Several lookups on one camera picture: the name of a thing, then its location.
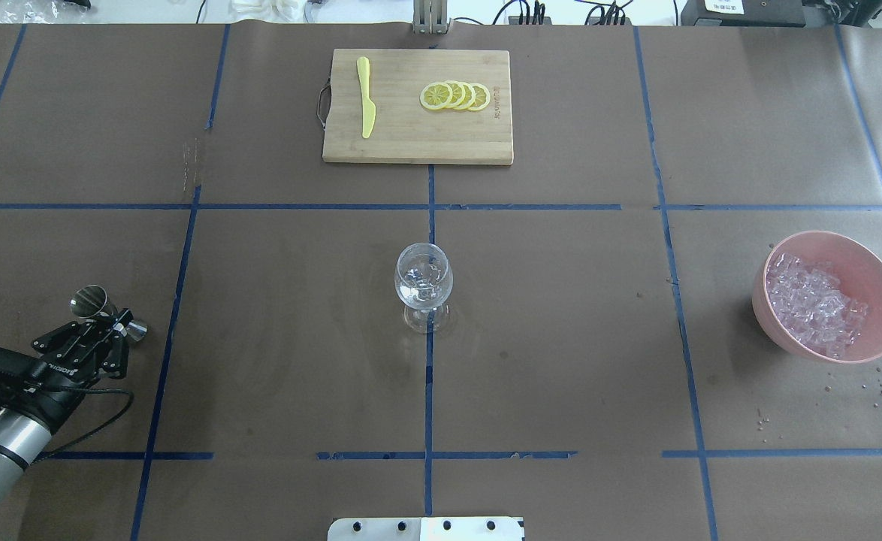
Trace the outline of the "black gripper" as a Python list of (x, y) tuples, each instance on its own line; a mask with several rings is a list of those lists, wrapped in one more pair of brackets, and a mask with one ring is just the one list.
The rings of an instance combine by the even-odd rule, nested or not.
[(32, 341), (35, 354), (0, 347), (0, 408), (37, 422), (65, 422), (85, 397), (113, 394), (104, 378), (124, 379), (133, 314), (90, 316), (68, 322)]

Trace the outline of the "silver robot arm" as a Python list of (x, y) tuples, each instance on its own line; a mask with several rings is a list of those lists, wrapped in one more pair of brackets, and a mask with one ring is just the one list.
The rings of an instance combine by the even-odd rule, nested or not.
[(104, 378), (122, 379), (146, 326), (101, 311), (35, 339), (32, 355), (0, 347), (0, 503)]

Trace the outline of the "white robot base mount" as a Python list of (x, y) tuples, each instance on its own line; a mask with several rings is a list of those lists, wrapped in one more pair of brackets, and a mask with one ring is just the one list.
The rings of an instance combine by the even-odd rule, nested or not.
[(524, 540), (524, 519), (510, 516), (342, 518), (328, 540)]

